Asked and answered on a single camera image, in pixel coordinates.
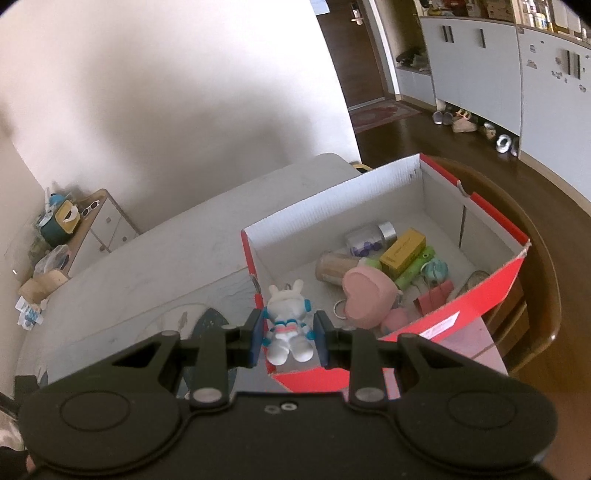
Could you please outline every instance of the green tube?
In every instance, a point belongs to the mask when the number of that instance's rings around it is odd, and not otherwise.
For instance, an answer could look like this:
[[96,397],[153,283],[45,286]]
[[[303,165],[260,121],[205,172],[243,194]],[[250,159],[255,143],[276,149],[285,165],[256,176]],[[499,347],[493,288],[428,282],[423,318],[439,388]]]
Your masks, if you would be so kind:
[[414,259],[413,263],[411,263],[408,268],[402,272],[402,275],[394,280],[396,286],[400,290],[406,290],[410,285],[410,282],[412,282],[416,276],[421,273],[421,268],[423,265],[431,260],[434,256],[435,250],[430,245],[427,245],[425,250],[423,250],[420,255]]

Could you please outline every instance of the doormat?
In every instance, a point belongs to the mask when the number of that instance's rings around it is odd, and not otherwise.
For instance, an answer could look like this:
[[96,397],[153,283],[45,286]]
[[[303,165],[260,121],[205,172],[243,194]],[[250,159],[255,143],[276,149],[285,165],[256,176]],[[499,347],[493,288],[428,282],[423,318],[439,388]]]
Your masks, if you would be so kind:
[[373,127],[379,127],[395,120],[402,120],[419,113],[421,112],[396,100],[383,100],[353,110],[349,115],[353,124],[353,131],[358,134]]

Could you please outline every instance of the white rabbit toy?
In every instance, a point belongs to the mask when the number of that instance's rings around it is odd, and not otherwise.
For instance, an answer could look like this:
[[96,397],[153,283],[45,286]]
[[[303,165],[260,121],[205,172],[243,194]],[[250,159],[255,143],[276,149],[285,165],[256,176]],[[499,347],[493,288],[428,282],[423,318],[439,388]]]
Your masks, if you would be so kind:
[[263,345],[267,347],[267,360],[273,365],[283,365],[290,352],[298,362],[307,362],[314,355],[311,340],[314,332],[303,320],[311,310],[310,301],[301,295],[304,282],[296,280],[291,290],[269,287],[271,298],[263,311],[272,321]]

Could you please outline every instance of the drawer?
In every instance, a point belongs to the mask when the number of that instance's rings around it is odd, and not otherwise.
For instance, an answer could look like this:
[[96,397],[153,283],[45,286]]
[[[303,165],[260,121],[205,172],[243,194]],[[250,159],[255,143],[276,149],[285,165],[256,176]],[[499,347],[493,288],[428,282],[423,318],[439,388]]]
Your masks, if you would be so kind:
[[106,199],[90,229],[101,242],[109,245],[119,220],[121,220],[119,210],[111,200]]
[[127,220],[121,218],[117,225],[117,229],[115,230],[115,234],[113,235],[113,240],[111,240],[111,243],[109,244],[109,250],[117,250],[119,247],[131,242],[137,235],[138,234]]
[[109,255],[109,251],[106,247],[98,241],[92,232],[88,232],[74,257],[74,263],[68,272],[68,276],[73,278],[107,255]]

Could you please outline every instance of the brown wooden door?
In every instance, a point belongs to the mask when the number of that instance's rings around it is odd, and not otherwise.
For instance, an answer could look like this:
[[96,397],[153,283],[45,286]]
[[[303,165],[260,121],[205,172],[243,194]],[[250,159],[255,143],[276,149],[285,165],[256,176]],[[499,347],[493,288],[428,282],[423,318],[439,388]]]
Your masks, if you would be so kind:
[[352,21],[353,8],[359,9],[360,3],[361,0],[327,0],[330,13],[317,17],[347,107],[384,96],[382,76],[369,37],[367,20],[362,25]]

